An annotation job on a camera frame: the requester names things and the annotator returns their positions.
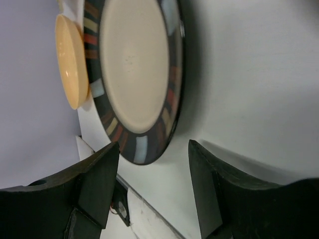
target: plate center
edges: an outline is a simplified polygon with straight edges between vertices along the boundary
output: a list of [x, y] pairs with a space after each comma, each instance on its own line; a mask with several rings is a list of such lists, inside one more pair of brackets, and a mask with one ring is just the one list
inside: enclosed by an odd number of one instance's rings
[[156, 0], [107, 0], [100, 25], [105, 88], [122, 124], [149, 130], [168, 87], [168, 42]]

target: table surface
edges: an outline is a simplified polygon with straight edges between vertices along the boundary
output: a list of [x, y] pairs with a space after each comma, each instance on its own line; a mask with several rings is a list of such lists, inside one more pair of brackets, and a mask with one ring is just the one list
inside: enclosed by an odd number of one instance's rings
[[[186, 86], [174, 137], [158, 161], [120, 159], [118, 173], [188, 239], [200, 238], [189, 139], [259, 178], [319, 176], [319, 5], [311, 0], [180, 0]], [[83, 0], [75, 20], [82, 25]], [[78, 109], [82, 138], [110, 141], [92, 97]]]

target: bowl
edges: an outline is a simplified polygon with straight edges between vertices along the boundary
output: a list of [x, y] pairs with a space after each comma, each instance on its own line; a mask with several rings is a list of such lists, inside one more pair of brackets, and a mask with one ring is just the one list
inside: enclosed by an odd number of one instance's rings
[[55, 22], [55, 43], [64, 92], [75, 110], [87, 98], [89, 80], [81, 34], [76, 24], [62, 14]]

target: plate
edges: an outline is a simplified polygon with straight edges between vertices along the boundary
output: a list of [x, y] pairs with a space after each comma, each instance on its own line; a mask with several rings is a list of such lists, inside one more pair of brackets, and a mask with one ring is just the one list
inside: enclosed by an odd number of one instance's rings
[[56, 54], [66, 98], [74, 110], [86, 100], [89, 81], [83, 41], [74, 22], [59, 14], [55, 22]]
[[94, 103], [128, 161], [167, 148], [182, 93], [184, 30], [176, 0], [85, 0], [84, 47]]

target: wall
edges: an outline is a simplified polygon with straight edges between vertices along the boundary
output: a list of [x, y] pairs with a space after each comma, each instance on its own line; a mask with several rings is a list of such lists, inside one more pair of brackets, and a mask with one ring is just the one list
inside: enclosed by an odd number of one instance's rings
[[0, 188], [27, 185], [79, 161], [76, 111], [55, 53], [55, 0], [0, 2]]

